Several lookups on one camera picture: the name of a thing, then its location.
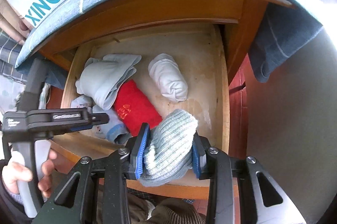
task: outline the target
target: finger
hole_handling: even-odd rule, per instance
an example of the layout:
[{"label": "finger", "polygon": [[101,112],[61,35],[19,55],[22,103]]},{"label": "finger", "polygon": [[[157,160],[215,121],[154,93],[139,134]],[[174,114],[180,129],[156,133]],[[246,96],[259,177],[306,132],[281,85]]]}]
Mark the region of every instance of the finger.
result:
[{"label": "finger", "polygon": [[46,198],[50,198],[50,196],[52,195],[52,193],[53,193],[53,189],[52,188],[50,188],[50,189],[42,192],[43,196],[46,197]]},{"label": "finger", "polygon": [[8,190],[14,194],[18,194],[16,182],[18,180],[31,181],[33,179],[32,172],[25,166],[11,162],[2,170],[2,180]]},{"label": "finger", "polygon": [[49,159],[56,159],[57,153],[54,150],[49,151]]},{"label": "finger", "polygon": [[52,160],[48,159],[42,164],[42,172],[44,175],[48,176],[55,170],[55,166]]},{"label": "finger", "polygon": [[52,187],[52,177],[51,176],[44,176],[38,183],[38,188],[40,191],[44,192],[47,191]]}]

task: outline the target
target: red towel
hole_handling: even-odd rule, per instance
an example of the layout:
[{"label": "red towel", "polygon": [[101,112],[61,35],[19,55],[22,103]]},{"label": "red towel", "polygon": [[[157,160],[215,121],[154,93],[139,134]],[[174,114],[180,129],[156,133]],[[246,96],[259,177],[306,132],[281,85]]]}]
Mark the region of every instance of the red towel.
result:
[{"label": "red towel", "polygon": [[119,88],[114,108],[132,136],[138,135],[143,122],[147,122],[152,129],[162,121],[156,108],[137,88],[134,80],[123,83]]}]

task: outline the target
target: trigger handle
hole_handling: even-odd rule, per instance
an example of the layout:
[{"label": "trigger handle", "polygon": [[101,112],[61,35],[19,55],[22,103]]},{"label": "trigger handle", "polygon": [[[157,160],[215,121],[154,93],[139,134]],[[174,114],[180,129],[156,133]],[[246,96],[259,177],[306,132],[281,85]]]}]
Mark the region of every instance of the trigger handle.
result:
[{"label": "trigger handle", "polygon": [[48,159],[50,142],[38,140],[32,142],[13,143],[11,161],[20,163],[29,168],[33,179],[29,182],[18,181],[17,186],[23,201],[25,213],[29,218],[34,218],[43,206],[44,200],[37,184],[43,177],[42,163]]}]

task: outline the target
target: gray knit sock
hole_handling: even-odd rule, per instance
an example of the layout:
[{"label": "gray knit sock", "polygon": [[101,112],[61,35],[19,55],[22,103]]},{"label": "gray knit sock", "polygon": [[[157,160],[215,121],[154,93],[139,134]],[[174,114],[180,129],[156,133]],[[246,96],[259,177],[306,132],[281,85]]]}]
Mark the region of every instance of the gray knit sock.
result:
[{"label": "gray knit sock", "polygon": [[151,133],[144,152],[144,171],[139,181],[146,187],[179,179],[192,168],[191,147],[198,121],[190,113],[176,109]]}]

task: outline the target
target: wooden cabinet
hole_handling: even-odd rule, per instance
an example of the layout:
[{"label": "wooden cabinet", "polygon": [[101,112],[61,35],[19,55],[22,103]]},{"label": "wooden cabinet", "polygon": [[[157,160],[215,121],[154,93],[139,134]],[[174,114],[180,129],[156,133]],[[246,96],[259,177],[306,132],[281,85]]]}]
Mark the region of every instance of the wooden cabinet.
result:
[{"label": "wooden cabinet", "polygon": [[[69,70],[61,108],[79,96],[79,79],[89,57],[109,53],[142,55],[133,76],[162,116],[182,108],[199,121],[198,133],[228,152],[229,92],[235,76],[257,33],[269,2],[291,7],[286,0],[108,0],[70,22],[40,48],[47,58]],[[224,24],[220,33],[217,24]],[[60,54],[78,47],[73,62]],[[148,75],[149,62],[160,53],[173,56],[184,75],[188,100],[170,103],[161,96]],[[100,158],[119,146],[93,138],[90,131],[56,136],[52,148],[73,163],[82,156]],[[179,198],[207,199],[209,181],[192,172],[159,187],[145,188],[129,180],[128,187]]]},{"label": "wooden cabinet", "polygon": [[229,82],[252,43],[268,2],[286,0],[108,0],[50,35],[40,52],[69,70],[58,53],[112,33],[152,25],[208,22],[231,25],[225,41]]}]

